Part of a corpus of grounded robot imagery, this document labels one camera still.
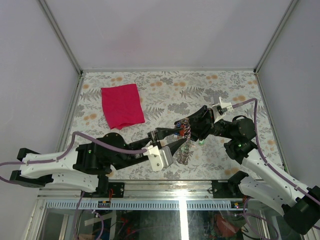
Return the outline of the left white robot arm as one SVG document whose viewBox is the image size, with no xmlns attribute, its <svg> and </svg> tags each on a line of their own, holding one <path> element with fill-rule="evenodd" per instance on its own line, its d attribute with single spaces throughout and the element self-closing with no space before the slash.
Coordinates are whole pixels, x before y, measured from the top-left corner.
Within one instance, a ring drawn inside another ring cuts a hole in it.
<svg viewBox="0 0 320 240">
<path fill-rule="evenodd" d="M 169 167 L 174 154 L 187 142 L 179 137 L 165 146 L 161 140 L 180 134 L 182 128 L 161 128 L 147 134 L 146 138 L 126 143 L 115 132 L 100 138 L 93 138 L 81 132 L 72 134 L 89 142 L 75 146 L 71 142 L 64 152 L 40 154 L 21 148 L 17 162 L 21 165 L 12 171 L 9 182 L 27 188 L 43 188 L 48 184 L 79 189 L 87 198 L 102 198 L 111 193 L 108 175 L 113 169 L 121 170 L 133 165 L 149 162 L 154 172 Z"/>
</svg>

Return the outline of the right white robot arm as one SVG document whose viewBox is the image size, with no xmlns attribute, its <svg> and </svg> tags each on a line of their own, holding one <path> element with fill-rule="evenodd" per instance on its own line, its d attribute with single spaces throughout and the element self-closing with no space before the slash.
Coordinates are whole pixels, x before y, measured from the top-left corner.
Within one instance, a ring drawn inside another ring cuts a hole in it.
<svg viewBox="0 0 320 240">
<path fill-rule="evenodd" d="M 278 212 L 294 231 L 305 235 L 320 219 L 320 188 L 309 187 L 267 160 L 258 143 L 255 122 L 244 116 L 224 120 L 220 110 L 203 106 L 185 119 L 177 120 L 176 127 L 188 129 L 193 141 L 209 135 L 226 138 L 228 157 L 262 178 L 258 183 L 245 172 L 233 176 L 228 192 L 233 197 L 242 194 L 252 197 Z"/>
</svg>

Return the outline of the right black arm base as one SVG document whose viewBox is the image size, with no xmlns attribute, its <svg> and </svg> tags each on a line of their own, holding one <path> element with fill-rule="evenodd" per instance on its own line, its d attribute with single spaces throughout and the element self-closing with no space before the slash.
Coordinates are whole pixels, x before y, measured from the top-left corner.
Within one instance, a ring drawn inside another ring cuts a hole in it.
<svg viewBox="0 0 320 240">
<path fill-rule="evenodd" d="M 249 175 L 243 171 L 238 171 L 227 180 L 212 180 L 212 195 L 215 199 L 243 198 L 244 194 L 240 191 L 239 184 Z"/>
</svg>

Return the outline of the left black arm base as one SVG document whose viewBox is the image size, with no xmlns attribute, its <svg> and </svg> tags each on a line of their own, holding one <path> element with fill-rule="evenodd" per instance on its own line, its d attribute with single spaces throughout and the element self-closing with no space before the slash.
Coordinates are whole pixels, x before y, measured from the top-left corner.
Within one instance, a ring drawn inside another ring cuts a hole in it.
<svg viewBox="0 0 320 240">
<path fill-rule="evenodd" d="M 109 182 L 108 188 L 100 195 L 100 198 L 122 199 L 125 193 L 124 182 Z"/>
</svg>

